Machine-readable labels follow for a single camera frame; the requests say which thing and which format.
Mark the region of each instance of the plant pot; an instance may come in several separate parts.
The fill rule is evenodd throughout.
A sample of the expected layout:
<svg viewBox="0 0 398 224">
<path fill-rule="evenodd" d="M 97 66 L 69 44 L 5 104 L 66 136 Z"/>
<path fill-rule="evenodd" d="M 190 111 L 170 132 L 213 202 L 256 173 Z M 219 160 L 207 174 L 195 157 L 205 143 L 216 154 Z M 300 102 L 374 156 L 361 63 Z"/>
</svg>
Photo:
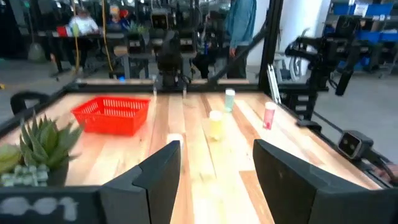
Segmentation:
<svg viewBox="0 0 398 224">
<path fill-rule="evenodd" d="M 67 181 L 69 163 L 49 172 L 47 185 L 50 187 L 64 187 Z"/>
</svg>

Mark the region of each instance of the light blue cup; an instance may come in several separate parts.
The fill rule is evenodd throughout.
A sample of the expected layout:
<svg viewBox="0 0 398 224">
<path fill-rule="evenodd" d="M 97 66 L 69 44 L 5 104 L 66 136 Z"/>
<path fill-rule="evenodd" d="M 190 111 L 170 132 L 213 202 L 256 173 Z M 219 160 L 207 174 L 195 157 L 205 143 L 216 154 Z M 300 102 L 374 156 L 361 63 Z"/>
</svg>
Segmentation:
<svg viewBox="0 0 398 224">
<path fill-rule="evenodd" d="M 232 112 L 234 106 L 235 90 L 228 88 L 225 90 L 225 111 Z"/>
</svg>

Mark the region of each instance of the succulent plant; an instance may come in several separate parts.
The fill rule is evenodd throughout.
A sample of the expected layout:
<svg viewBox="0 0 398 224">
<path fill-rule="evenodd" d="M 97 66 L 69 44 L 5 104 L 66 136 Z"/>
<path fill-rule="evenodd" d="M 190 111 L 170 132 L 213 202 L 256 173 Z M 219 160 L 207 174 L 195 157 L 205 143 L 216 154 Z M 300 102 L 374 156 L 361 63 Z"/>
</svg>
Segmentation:
<svg viewBox="0 0 398 224">
<path fill-rule="evenodd" d="M 72 124 L 69 123 L 65 128 L 58 130 L 55 122 L 46 116 L 40 118 L 39 123 L 33 119 L 31 127 L 21 121 L 22 134 L 19 138 L 25 165 L 45 164 L 50 170 L 55 170 L 76 158 L 70 156 L 69 152 L 83 129 L 77 127 L 71 131 Z"/>
<path fill-rule="evenodd" d="M 49 168 L 41 164 L 36 166 L 21 166 L 16 165 L 14 173 L 2 174 L 0 184 L 3 187 L 18 187 L 18 186 L 32 186 L 32 187 L 46 187 Z"/>
<path fill-rule="evenodd" d="M 21 161 L 21 151 L 18 146 L 5 144 L 0 147 L 0 174 L 9 172 Z"/>
</svg>

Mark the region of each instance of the yellow cup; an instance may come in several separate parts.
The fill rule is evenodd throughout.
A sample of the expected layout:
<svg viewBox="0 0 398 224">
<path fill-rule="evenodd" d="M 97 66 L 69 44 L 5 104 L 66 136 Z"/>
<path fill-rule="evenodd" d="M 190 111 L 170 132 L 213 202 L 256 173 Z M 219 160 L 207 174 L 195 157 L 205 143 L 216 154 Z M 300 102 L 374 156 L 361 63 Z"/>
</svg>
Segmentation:
<svg viewBox="0 0 398 224">
<path fill-rule="evenodd" d="M 223 113 L 220 111 L 210 111 L 210 137 L 215 140 L 221 138 L 223 129 Z"/>
</svg>

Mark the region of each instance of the wooden table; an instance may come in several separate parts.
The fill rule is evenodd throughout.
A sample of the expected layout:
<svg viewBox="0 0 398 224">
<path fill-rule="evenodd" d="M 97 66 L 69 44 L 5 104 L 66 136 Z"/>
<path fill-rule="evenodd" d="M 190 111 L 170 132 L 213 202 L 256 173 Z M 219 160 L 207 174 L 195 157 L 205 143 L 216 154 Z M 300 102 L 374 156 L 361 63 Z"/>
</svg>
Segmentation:
<svg viewBox="0 0 398 224">
<path fill-rule="evenodd" d="M 182 173 L 171 223 L 273 223 L 262 194 L 252 158 L 255 139 L 271 144 L 367 189 L 379 186 L 282 108 L 275 112 L 271 131 L 262 128 L 265 102 L 262 93 L 238 93 L 232 113 L 224 114 L 224 136 L 208 136 L 208 114 L 223 110 L 223 93 L 133 95 L 151 98 L 146 124 L 131 138 L 83 133 L 70 163 L 67 185 L 104 184 L 140 163 L 179 133 L 184 139 Z M 70 110 L 94 95 L 66 95 L 44 113 L 59 117 L 58 126 L 75 118 Z M 17 129 L 0 144 L 18 142 Z"/>
</svg>

